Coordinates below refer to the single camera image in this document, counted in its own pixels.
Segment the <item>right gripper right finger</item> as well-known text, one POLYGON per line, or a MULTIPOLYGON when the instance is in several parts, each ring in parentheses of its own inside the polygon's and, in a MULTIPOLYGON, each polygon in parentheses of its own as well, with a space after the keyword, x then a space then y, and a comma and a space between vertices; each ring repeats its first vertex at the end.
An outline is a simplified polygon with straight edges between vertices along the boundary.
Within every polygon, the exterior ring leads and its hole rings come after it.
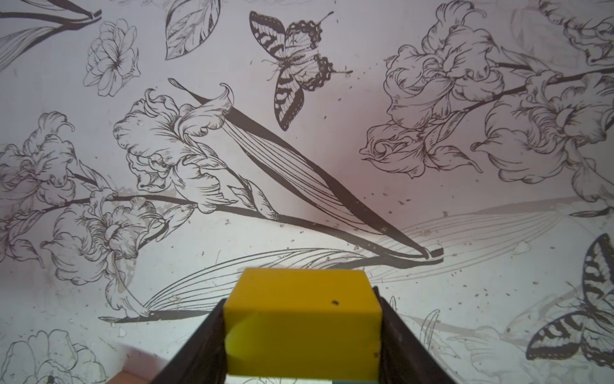
POLYGON ((380 296, 374 294, 382 308, 380 384, 454 384, 398 313, 380 296))

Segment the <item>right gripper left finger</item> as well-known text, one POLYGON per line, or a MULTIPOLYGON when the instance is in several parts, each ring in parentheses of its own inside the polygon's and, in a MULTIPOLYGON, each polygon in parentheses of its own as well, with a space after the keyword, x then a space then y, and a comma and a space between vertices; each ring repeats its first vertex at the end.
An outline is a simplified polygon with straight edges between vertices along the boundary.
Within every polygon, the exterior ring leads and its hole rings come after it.
POLYGON ((222 299, 151 384, 225 384, 228 373, 222 299))

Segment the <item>yellow wooden block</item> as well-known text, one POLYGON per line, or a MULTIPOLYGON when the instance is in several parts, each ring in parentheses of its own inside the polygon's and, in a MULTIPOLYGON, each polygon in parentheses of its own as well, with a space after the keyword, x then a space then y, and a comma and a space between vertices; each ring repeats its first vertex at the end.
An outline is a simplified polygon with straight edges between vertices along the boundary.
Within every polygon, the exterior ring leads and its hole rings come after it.
POLYGON ((365 272, 248 268, 223 308, 229 374, 377 382, 382 307, 365 272))

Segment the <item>natural wood triangle block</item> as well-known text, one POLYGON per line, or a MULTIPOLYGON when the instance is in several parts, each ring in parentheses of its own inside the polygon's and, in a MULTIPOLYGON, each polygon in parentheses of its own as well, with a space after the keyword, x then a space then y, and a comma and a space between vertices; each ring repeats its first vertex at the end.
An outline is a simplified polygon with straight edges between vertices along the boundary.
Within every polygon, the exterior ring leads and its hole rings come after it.
POLYGON ((148 384, 149 381, 128 371, 120 371, 106 384, 148 384))

